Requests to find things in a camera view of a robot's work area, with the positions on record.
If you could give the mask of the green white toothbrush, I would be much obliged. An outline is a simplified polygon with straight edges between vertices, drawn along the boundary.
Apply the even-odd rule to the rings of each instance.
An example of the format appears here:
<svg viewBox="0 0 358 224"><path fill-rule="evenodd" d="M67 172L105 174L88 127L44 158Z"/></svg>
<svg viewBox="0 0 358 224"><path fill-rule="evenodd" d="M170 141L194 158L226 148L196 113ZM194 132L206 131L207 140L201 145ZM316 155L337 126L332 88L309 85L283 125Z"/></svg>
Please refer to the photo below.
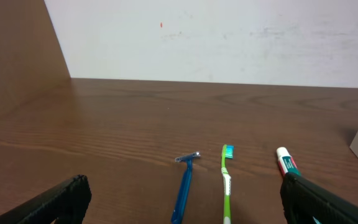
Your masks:
<svg viewBox="0 0 358 224"><path fill-rule="evenodd" d="M232 159L234 146L225 144L222 149L221 156L221 173L224 183L224 208L223 208L223 223L231 224L231 208L230 208L230 196L231 196L231 176L226 168L226 159Z"/></svg>

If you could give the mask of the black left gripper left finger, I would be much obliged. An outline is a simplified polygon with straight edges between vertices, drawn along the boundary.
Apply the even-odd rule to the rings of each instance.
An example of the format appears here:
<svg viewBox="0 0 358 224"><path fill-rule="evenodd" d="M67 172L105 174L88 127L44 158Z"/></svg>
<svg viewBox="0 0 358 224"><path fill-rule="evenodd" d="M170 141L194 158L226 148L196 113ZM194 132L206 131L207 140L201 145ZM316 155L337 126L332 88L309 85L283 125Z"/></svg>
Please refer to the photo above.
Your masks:
<svg viewBox="0 0 358 224"><path fill-rule="evenodd" d="M82 223L91 201L86 175L75 175L0 215L0 224Z"/></svg>

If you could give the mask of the blue disposable razor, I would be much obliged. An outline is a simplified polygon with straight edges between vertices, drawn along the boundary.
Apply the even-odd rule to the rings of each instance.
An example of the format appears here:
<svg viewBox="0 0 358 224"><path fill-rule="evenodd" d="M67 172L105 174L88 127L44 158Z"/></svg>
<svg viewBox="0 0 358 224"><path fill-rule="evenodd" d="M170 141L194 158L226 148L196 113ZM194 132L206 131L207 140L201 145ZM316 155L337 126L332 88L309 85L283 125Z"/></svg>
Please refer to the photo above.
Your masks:
<svg viewBox="0 0 358 224"><path fill-rule="evenodd" d="M181 224L185 212L186 201L188 198L188 192L190 190L192 171L193 171L193 159L199 158L201 156L199 151L193 152L188 155L180 156L175 158L175 162L185 162L186 170L183 173L181 180L180 189L177 195L177 201L175 203L175 208L173 209L173 214L171 217L171 224Z"/></svg>

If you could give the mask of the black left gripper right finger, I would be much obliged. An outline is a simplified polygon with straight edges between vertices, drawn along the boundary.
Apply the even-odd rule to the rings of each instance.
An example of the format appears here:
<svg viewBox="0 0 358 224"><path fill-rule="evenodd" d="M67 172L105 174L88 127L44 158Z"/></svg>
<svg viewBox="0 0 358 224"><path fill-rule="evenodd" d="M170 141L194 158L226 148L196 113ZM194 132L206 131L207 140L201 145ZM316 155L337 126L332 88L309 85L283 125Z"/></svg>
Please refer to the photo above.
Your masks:
<svg viewBox="0 0 358 224"><path fill-rule="evenodd" d="M358 207L304 177L288 172L280 188L288 224L358 224Z"/></svg>

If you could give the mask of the small toothpaste tube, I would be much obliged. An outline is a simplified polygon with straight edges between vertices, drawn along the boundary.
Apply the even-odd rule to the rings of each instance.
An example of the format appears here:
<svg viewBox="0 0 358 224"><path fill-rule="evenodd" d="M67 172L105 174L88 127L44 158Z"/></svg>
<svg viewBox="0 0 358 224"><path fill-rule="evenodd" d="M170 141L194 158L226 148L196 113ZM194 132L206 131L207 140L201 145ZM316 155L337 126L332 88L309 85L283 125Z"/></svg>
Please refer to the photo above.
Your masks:
<svg viewBox="0 0 358 224"><path fill-rule="evenodd" d="M300 171L298 170L295 161L293 160L292 156L288 152L287 148L279 147L276 150L277 158L278 158L278 165L281 170L282 175L285 175L288 172L295 173L297 175L301 175Z"/></svg>

